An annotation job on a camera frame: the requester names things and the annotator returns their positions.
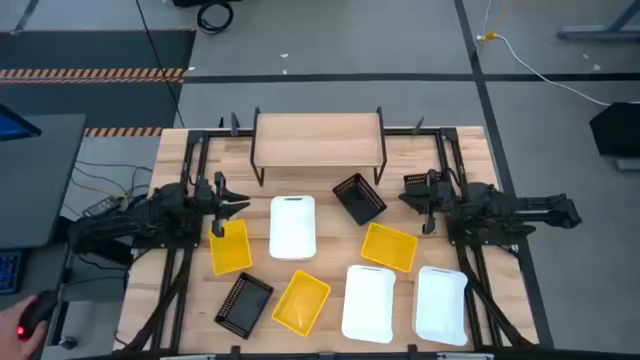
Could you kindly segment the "black computer mouse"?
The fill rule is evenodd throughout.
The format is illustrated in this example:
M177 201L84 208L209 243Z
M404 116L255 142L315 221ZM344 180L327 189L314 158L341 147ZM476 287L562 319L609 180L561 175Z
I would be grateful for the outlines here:
M58 295L53 290L39 292L35 299L25 308L17 325L17 336L20 340L29 340L40 322L49 321L58 304Z

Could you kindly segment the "computer monitor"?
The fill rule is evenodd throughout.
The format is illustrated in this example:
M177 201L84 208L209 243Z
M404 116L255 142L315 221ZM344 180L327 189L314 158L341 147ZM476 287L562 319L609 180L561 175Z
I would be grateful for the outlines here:
M22 116L0 104L0 141L39 137L42 131Z

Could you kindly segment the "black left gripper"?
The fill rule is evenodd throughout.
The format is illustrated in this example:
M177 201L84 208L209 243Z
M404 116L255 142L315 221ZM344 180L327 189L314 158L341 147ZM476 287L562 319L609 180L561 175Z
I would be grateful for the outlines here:
M250 205L250 197L235 193L226 188L226 178L222 172L214 175L212 187L206 178L199 177L195 182L195 197L199 211L204 215L212 215L211 232L217 237L224 236L222 219L230 219L239 211Z

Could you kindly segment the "white plastic basket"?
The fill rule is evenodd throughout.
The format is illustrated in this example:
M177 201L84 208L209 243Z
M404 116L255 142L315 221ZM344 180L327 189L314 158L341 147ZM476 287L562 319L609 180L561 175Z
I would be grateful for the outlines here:
M349 267L341 322L345 337L380 344L392 341L395 281L395 273L386 268Z
M459 271L423 266L414 289L412 329L427 341L467 344L464 293L467 276Z
M277 260L308 260L316 254L315 199L276 196L270 203L269 253Z

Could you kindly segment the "wooden shelf with black legs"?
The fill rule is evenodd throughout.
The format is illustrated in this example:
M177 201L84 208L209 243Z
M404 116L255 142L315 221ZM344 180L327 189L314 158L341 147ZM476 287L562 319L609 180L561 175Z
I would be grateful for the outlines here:
M387 164L384 117L372 113L254 110L249 162L259 184L268 168L368 167L379 184Z

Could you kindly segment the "black box on floor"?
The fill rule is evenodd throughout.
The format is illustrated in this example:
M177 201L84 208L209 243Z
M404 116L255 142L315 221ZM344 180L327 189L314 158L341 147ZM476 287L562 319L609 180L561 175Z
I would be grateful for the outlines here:
M601 155L640 158L640 104L614 103L589 125Z

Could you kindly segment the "person's hand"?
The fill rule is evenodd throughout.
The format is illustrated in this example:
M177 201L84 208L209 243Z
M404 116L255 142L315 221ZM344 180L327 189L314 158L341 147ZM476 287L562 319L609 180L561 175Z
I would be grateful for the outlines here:
M13 306L0 311L0 360L30 360L43 342L48 323L41 321L27 341L18 338L20 317L28 305L36 300L28 296Z

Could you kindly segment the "black keyboard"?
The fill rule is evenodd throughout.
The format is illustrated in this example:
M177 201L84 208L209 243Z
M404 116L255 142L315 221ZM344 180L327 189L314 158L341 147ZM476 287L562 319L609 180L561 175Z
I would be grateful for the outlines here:
M0 295L18 293L26 265L24 250L0 251Z

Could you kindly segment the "black plastic basket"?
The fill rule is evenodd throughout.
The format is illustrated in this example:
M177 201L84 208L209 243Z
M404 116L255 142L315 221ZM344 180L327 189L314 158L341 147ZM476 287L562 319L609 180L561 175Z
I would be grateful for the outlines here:
M373 220L387 208L381 197L360 173L342 181L332 191L360 226Z
M274 288L241 272L214 321L242 339L248 339L268 304Z

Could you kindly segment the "black desk base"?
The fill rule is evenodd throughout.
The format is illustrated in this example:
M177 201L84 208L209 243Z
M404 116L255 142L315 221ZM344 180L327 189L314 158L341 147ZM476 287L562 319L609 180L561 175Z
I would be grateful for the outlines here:
M118 265L129 267L133 263L132 247L116 238L95 239L79 233L77 222L58 216L51 235L53 244L64 244L74 255L92 254Z

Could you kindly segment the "grey metal desk leg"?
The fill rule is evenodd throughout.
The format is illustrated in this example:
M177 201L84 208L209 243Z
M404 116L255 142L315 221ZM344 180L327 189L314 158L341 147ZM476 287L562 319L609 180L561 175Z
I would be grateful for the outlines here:
M564 26L556 36L576 41L640 41L640 25L629 24L639 12L640 0L634 0L609 25Z

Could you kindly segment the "grey desk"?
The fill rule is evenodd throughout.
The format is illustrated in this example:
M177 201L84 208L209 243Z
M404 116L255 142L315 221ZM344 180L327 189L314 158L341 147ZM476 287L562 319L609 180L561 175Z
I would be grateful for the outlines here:
M0 141L0 249L44 246L53 237L86 117L28 116L38 137Z

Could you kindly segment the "yellow plastic basket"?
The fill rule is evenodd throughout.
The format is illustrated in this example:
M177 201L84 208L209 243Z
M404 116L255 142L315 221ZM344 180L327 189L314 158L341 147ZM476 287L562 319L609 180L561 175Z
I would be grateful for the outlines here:
M272 313L272 319L299 336L307 337L319 317L331 287L297 270Z
M388 226L370 223L361 248L361 256L391 269L409 273L418 238Z
M252 266L252 256L246 221L237 219L223 225L224 236L209 229L209 248L215 275L223 275Z

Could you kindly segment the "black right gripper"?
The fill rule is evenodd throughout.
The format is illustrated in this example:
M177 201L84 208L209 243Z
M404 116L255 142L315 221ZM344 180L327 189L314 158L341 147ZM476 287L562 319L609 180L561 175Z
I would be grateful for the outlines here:
M426 173L405 175L403 180L404 192L399 195L399 199L425 216L422 233L431 234L435 229L434 213L448 213L455 206L456 194L453 185L442 172L435 169Z

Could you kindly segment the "black metal table frame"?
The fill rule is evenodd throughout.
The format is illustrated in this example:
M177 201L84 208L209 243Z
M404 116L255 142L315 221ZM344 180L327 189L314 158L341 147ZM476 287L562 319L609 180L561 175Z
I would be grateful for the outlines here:
M407 345L416 344L420 352L447 352L471 350L468 321L465 318L469 344L454 347L421 340L408 323L412 317L414 280L423 265L441 268L458 268L455 248L446 237L447 230L442 219L436 220L436 230L428 236L421 236L424 220L398 199L403 191L402 176L424 173L428 168L439 169L436 135L427 135L429 130L444 130L445 135L454 135L459 141L463 163L468 180L495 183L496 173L491 161L489 145L482 127L421 128L414 134L412 128L392 127L385 129L387 165L378 186L371 185L383 198L387 209L376 222L385 226L411 233L419 238L415 261L410 273L396 272L394 289L394 337L390 344L374 344L350 340L340 330L342 300L344 300L345 276L348 266L356 263L376 265L360 255L367 226L358 226L338 199L332 188L343 179L356 172L362 172L369 183L373 183L372 172L363 169L324 168L326 175L320 175L322 168L267 169L264 186L260 187L249 163L252 130L240 129L238 136L232 137L230 129L210 129L218 138L210 144L207 176L222 171L229 180L232 191L251 197L251 206L239 213L246 220L252 253L252 266L242 271L274 287L274 293L260 316L248 340L232 334L214 322L214 316L239 272L214 275L211 264L206 231L210 220L202 230L201 244L193 251L189 272L187 293L184 297L184 313L180 328L179 355L215 354L216 359L228 358L232 346L240 346L241 359L261 357L273 359L318 359L333 355L373 359L382 353L390 358L400 353L407 358ZM448 163L453 165L453 148L450 137L444 137ZM271 198L280 194L310 194L316 197L319 239L317 253L309 261L282 261L268 254L269 205ZM487 276L492 288L492 296L506 317L523 337L532 343L552 344L549 339L540 340L536 320L532 314L527 284L516 258L494 246L483 246ZM134 263L129 275L122 312L119 318L118 337L131 342L150 317L159 299L162 287L167 250L152 250ZM319 314L309 336L296 335L283 325L271 319L271 314L285 291L296 270L303 270L331 286L330 295Z

